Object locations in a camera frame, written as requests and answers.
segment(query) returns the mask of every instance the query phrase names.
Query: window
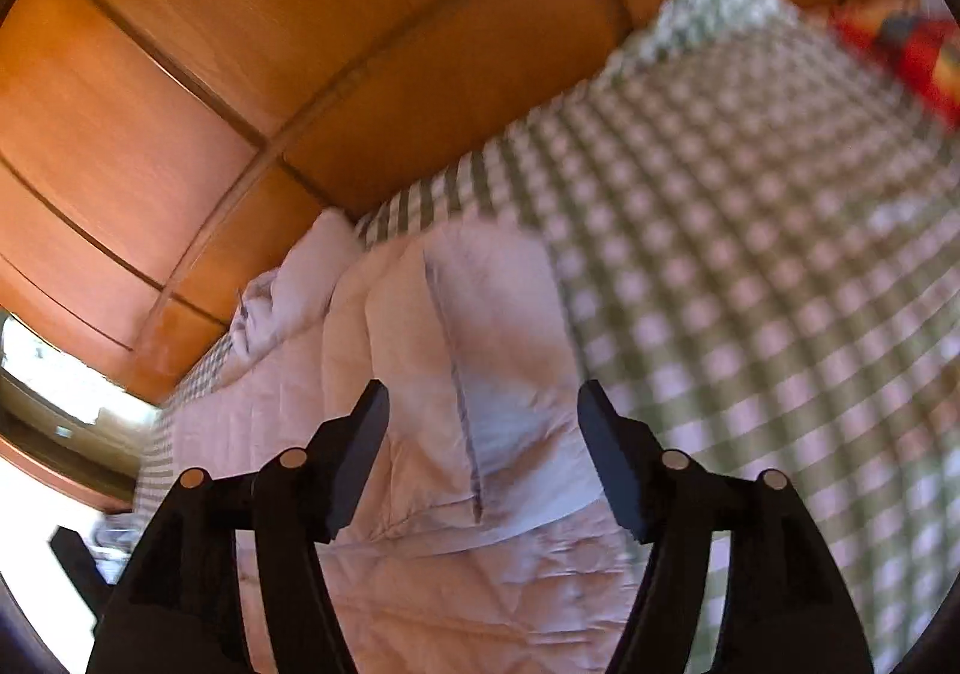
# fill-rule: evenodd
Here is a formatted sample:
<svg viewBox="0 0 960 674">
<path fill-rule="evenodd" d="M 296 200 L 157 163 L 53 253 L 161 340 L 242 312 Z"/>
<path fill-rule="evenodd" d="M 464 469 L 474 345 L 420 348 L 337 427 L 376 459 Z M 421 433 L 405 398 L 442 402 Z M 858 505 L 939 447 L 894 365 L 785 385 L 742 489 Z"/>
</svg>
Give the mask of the window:
<svg viewBox="0 0 960 674">
<path fill-rule="evenodd" d="M 82 423 L 93 425 L 101 410 L 131 423 L 147 425 L 157 409 L 124 392 L 80 360 L 51 347 L 15 317 L 0 324 L 2 367 L 43 399 Z"/>
</svg>

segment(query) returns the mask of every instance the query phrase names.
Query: gingham sheet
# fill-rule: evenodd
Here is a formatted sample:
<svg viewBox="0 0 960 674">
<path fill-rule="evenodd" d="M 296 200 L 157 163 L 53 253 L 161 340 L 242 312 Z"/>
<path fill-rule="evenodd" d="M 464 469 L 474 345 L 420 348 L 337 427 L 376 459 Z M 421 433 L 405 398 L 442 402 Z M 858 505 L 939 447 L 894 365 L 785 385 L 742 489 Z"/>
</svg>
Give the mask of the gingham sheet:
<svg viewBox="0 0 960 674">
<path fill-rule="evenodd" d="M 541 233 L 584 374 L 712 471 L 789 473 L 887 671 L 960 567 L 960 145 L 791 19 L 621 56 L 359 233 L 457 215 Z M 718 538 L 691 671 L 727 557 Z"/>
</svg>

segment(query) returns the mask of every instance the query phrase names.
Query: wooden wall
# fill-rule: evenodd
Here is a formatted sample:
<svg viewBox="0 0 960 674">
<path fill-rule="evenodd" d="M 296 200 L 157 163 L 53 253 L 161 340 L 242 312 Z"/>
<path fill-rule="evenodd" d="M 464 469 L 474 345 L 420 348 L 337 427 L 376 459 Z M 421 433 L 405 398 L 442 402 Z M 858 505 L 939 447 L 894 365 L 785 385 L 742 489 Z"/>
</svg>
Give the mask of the wooden wall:
<svg viewBox="0 0 960 674">
<path fill-rule="evenodd" d="M 438 170 L 659 2 L 18 0 L 0 305 L 160 401 L 324 206 L 359 216 Z"/>
</svg>

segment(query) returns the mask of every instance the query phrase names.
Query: wooden headboard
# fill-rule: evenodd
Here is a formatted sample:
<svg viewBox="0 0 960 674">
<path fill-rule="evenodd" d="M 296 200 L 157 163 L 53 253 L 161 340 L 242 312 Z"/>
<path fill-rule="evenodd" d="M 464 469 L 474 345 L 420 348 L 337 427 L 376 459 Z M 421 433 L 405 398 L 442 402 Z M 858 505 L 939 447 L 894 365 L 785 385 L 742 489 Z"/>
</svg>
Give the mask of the wooden headboard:
<svg viewBox="0 0 960 674">
<path fill-rule="evenodd" d="M 356 217 L 437 171 L 659 3 L 17 0 L 0 305 L 160 401 L 324 206 Z"/>
</svg>

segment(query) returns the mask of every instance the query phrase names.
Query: mattress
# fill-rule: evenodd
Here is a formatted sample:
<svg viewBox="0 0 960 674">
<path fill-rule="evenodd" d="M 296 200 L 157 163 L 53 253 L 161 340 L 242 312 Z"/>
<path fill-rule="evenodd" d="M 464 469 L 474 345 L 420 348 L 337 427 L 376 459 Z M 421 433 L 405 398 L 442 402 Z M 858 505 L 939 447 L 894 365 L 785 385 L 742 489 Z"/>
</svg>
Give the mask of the mattress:
<svg viewBox="0 0 960 674">
<path fill-rule="evenodd" d="M 711 471 L 790 474 L 887 671 L 960 567 L 960 145 L 782 0 L 671 0 L 647 35 L 358 233 L 454 216 L 539 233 L 584 375 Z M 718 537 L 691 671 L 727 559 Z"/>
</svg>

